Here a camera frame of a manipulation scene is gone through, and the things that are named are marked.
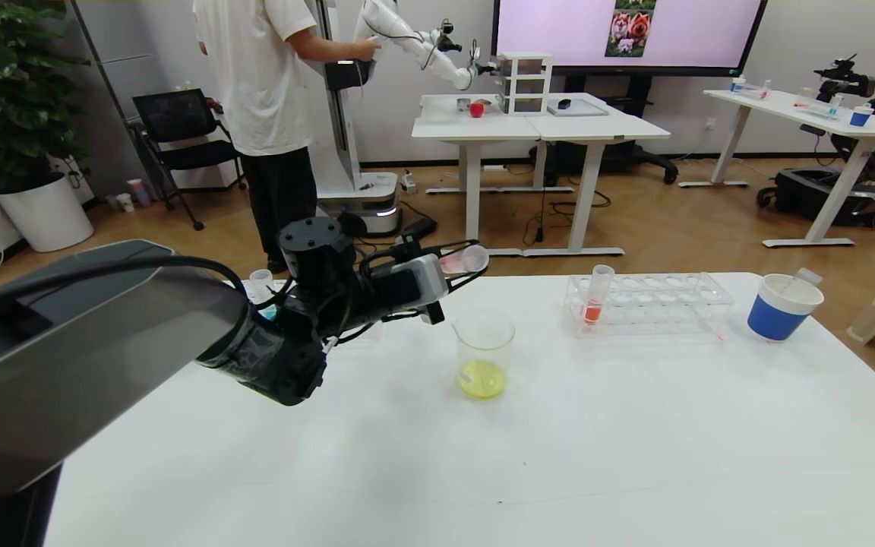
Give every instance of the potted plant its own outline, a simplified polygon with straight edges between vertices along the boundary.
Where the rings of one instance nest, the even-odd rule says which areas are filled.
[[[49,41],[60,35],[41,25],[64,11],[64,2],[0,0],[0,205],[41,252],[93,235],[69,181],[49,162],[86,156],[70,124],[83,114],[67,100],[77,87],[56,69],[88,61],[53,55]]]

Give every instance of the white table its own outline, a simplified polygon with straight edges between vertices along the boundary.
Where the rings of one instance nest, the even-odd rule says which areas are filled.
[[[192,365],[67,460],[49,547],[875,545],[875,373],[813,319],[787,343],[568,338],[565,277],[486,277],[449,319],[517,325],[510,385],[454,384],[448,323],[388,323],[285,408]]]
[[[529,122],[539,132],[541,148],[536,169],[545,161],[546,141],[569,141],[586,145],[586,162],[583,163],[583,176],[580,178],[580,196],[576,199],[576,214],[573,215],[573,229],[569,235],[569,246],[565,249],[529,249],[523,256],[570,256],[570,255],[622,255],[619,247],[583,248],[586,240],[586,227],[592,212],[593,193],[596,191],[596,181],[600,176],[600,163],[603,151],[608,144],[617,144],[628,140],[669,138],[669,131],[643,121],[635,115],[625,114],[614,107],[605,105],[603,101],[589,93],[553,93],[549,98],[569,98],[583,100],[603,107],[610,115],[600,117],[556,117],[556,115],[539,115],[530,117]]]
[[[587,146],[586,163],[583,166],[580,196],[576,200],[573,229],[570,243],[565,249],[496,249],[492,254],[521,254],[522,256],[557,255],[622,255],[619,247],[583,248],[586,227],[599,177],[600,162],[607,144],[641,138],[669,138],[670,134],[656,125],[634,115],[624,114],[607,106],[587,93],[552,93],[550,100],[585,100],[600,105],[610,115],[596,117],[555,117],[555,115],[505,115],[494,105],[495,96],[464,96],[470,100],[485,98],[493,106],[481,118],[472,118],[468,113],[458,112],[457,100],[463,96],[423,96],[421,115],[414,122],[414,138],[434,139],[457,144],[460,149],[459,184],[456,189],[433,189],[428,193],[446,194],[466,191],[466,238],[479,236],[479,195],[482,191],[572,191],[569,187],[546,188],[545,177],[546,143],[568,140]],[[532,187],[482,188],[482,145],[506,140],[538,140],[535,155],[535,176]]]
[[[458,111],[458,99],[488,100],[492,105],[481,118]],[[572,191],[572,188],[544,188],[545,163],[535,169],[532,187],[482,188],[482,146],[508,140],[538,140],[524,117],[505,115],[495,106],[494,94],[455,94],[421,97],[421,115],[411,136],[440,140],[458,146],[458,188],[434,188],[428,194],[465,193],[465,237],[479,238],[479,198],[482,191]],[[520,249],[489,249],[493,255],[520,256]]]
[[[729,103],[739,105],[738,115],[735,118],[734,129],[725,149],[722,151],[722,156],[718,160],[718,166],[715,168],[715,173],[709,181],[699,182],[682,182],[678,186],[682,188],[698,187],[698,186],[747,186],[744,181],[728,181],[725,180],[725,174],[729,163],[734,156],[735,149],[738,147],[738,140],[741,138],[744,131],[744,124],[747,122],[747,116],[751,110],[759,110],[769,114],[778,115],[781,118],[792,120],[798,124],[812,125],[814,128],[823,129],[829,134],[837,134],[848,136],[858,140],[858,145],[855,147],[853,156],[846,163],[846,167],[836,181],[836,186],[829,193],[826,199],[826,204],[820,211],[816,221],[813,222],[812,228],[806,234],[805,239],[767,239],[764,245],[767,247],[798,247],[812,245],[855,245],[853,240],[847,238],[826,238],[826,232],[829,231],[836,214],[846,201],[850,190],[857,183],[858,177],[862,173],[862,169],[866,166],[866,160],[872,155],[875,149],[875,115],[865,127],[857,128],[850,125],[848,115],[844,115],[839,121],[826,120],[818,115],[799,112],[795,110],[795,95],[792,93],[784,93],[784,91],[772,91],[767,100],[753,100],[742,94],[735,94],[727,90],[706,90],[706,96],[719,98]]]

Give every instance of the large monitor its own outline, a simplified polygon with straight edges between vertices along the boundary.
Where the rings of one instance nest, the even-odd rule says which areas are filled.
[[[767,0],[495,0],[494,52],[560,74],[738,76]]]

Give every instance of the office chair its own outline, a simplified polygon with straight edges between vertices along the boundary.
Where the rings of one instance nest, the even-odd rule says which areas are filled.
[[[178,197],[181,207],[184,207],[194,229],[201,231],[204,223],[194,218],[188,202],[178,188],[171,171],[183,171],[188,169],[200,169],[201,167],[218,166],[220,163],[234,162],[235,173],[238,176],[238,187],[245,189],[242,181],[242,171],[238,163],[238,152],[232,146],[232,135],[229,134],[225,125],[215,119],[208,102],[201,90],[171,91],[171,93],[158,93],[153,96],[133,97],[134,106],[144,123],[145,131],[142,136],[148,143],[150,151],[157,158],[161,169],[167,175],[166,179],[172,187],[172,194],[167,195],[163,187],[163,180],[156,181],[159,187],[160,198],[164,200],[167,210],[174,210],[171,198]],[[197,144],[174,150],[161,150],[161,143],[174,142],[189,138],[199,138],[212,134],[216,128],[225,132],[228,141],[213,140],[204,144]]]

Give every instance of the table leg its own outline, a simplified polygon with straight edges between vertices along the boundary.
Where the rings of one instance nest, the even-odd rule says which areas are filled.
[[[468,147],[458,146],[458,190],[466,191],[465,181],[468,179]]]
[[[466,152],[468,146],[471,146],[471,144],[461,144],[458,146],[458,186],[455,188],[428,188],[427,191],[425,191],[426,194],[434,196],[435,194],[466,193],[465,179],[468,178],[469,167],[468,153]],[[540,141],[537,158],[535,158],[535,178],[532,180],[532,186],[486,186],[480,189],[482,194],[518,194],[525,193],[525,191],[534,191],[537,194],[541,193],[541,191],[546,191],[546,193],[549,194],[572,194],[576,189],[570,186],[544,187],[546,148],[548,148],[548,143]]]
[[[482,146],[469,144],[464,148],[465,165],[465,238],[479,238],[479,198],[482,197]]]
[[[735,127],[732,129],[731,136],[728,138],[728,143],[722,151],[722,156],[718,158],[718,166],[715,167],[715,174],[712,174],[709,181],[695,182],[680,182],[678,186],[681,188],[694,188],[698,186],[747,186],[747,183],[741,180],[725,180],[725,173],[734,158],[735,149],[738,148],[738,142],[744,132],[744,124],[747,124],[747,115],[751,114],[751,108],[746,106],[738,107],[738,114],[735,117]]]
[[[605,145],[590,142],[586,147],[586,163],[583,165],[583,179],[580,180],[580,196],[576,198],[576,213],[573,215],[573,231],[569,235],[569,247],[565,249],[529,249],[522,256],[570,256],[570,255],[612,255],[624,254],[619,247],[583,248],[589,214],[593,207],[596,179],[600,176],[600,162],[603,160]]]
[[[548,143],[545,140],[539,140],[539,145],[535,147],[535,177],[532,177],[532,189],[542,190],[542,184],[545,184],[545,155],[548,153]]]
[[[814,245],[855,245],[853,239],[847,238],[826,238],[826,232],[832,226],[833,220],[836,220],[836,215],[839,214],[839,209],[843,207],[843,201],[853,190],[857,179],[860,178],[862,169],[866,166],[866,160],[873,153],[875,148],[875,139],[862,139],[857,143],[857,148],[853,151],[853,156],[846,163],[846,169],[840,174],[836,181],[836,186],[832,187],[829,197],[826,198],[826,204],[819,211],[819,216],[816,217],[816,222],[813,222],[812,228],[806,234],[805,239],[767,239],[763,244],[766,247],[807,247]]]

